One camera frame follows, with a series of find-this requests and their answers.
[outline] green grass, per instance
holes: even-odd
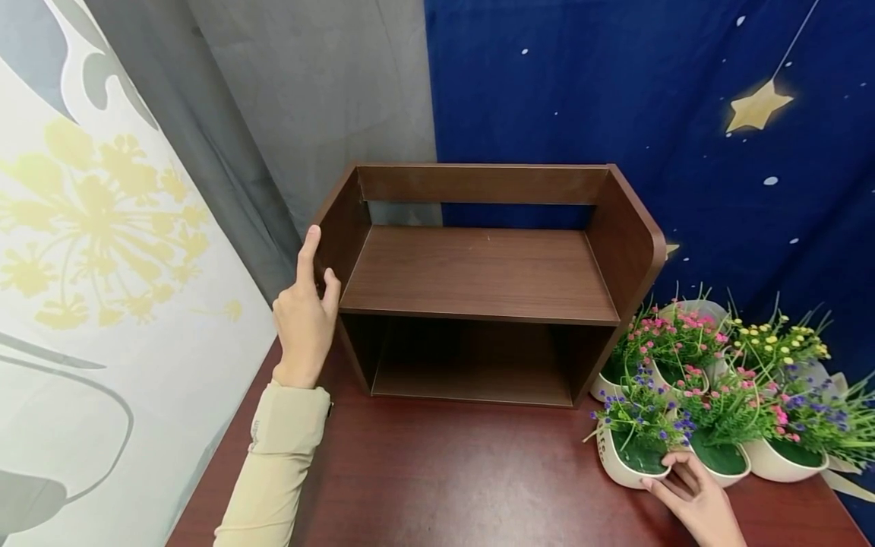
[[[696,456],[711,471],[724,475],[742,474],[746,469],[745,456],[735,445],[706,446],[704,441],[706,431],[696,431],[690,438],[690,445],[696,451]]]
[[[819,467],[823,465],[823,454],[805,450],[792,441],[769,439],[768,444],[778,454],[800,466]]]
[[[658,475],[666,470],[662,464],[663,452],[654,450],[653,448],[642,446],[636,442],[637,438],[632,437],[626,445],[626,450],[620,452],[620,447],[626,442],[627,431],[611,431],[613,435],[613,444],[617,448],[619,458],[623,460],[629,468],[639,473],[647,473]]]

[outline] wooden table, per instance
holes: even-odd
[[[646,492],[601,469],[590,410],[365,396],[341,352],[323,385],[335,406],[304,487],[292,545],[351,547],[687,545],[680,523]],[[168,545],[210,545],[249,444],[275,344]],[[728,490],[749,545],[867,545],[816,477],[784,485],[749,477]]]

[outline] brown bookshelf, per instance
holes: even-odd
[[[584,231],[375,226],[368,200],[595,211]],[[371,395],[575,407],[665,261],[615,165],[353,165],[315,222]]]

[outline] fabric backdrop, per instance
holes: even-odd
[[[425,16],[438,161],[616,163],[680,246],[661,300],[704,282],[750,319],[777,291],[797,318],[823,302],[828,367],[872,370],[875,4],[425,0]],[[443,209],[445,225],[574,219]],[[844,500],[873,537],[871,506]]]

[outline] finger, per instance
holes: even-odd
[[[697,458],[693,452],[669,452],[664,458],[662,458],[662,464],[664,466],[686,464],[687,469],[692,473],[693,477],[696,478],[699,487],[704,487],[705,485],[714,482],[711,474],[708,473],[708,470],[705,469],[705,466],[702,465],[702,462],[699,461],[699,458]]]
[[[687,485],[690,492],[693,494],[698,494],[699,490],[702,489],[699,481],[696,480],[696,477],[693,476],[693,473],[687,467],[687,464],[674,464],[671,467],[671,470],[674,474],[678,476],[679,479],[683,480],[683,483]]]
[[[650,477],[641,479],[641,484],[644,485],[644,488],[646,488],[650,494],[656,496],[663,505],[671,510],[672,513],[677,515],[677,512],[681,509],[683,504],[681,498],[677,497],[675,493],[669,490],[664,484],[658,480],[653,480]]]
[[[297,279],[295,285],[299,285],[305,289],[316,290],[315,282],[313,281],[313,257],[316,256],[316,248],[319,246],[319,239],[322,238],[322,230],[315,224],[307,230],[307,236],[304,238],[304,246],[297,253]]]
[[[337,307],[340,301],[340,280],[334,275],[334,270],[325,270],[325,296],[322,297],[322,309],[331,319],[337,318]]]
[[[665,480],[662,481],[669,490],[671,490],[677,497],[681,498],[684,501],[692,501],[693,494],[687,489],[683,480],[671,473]]]

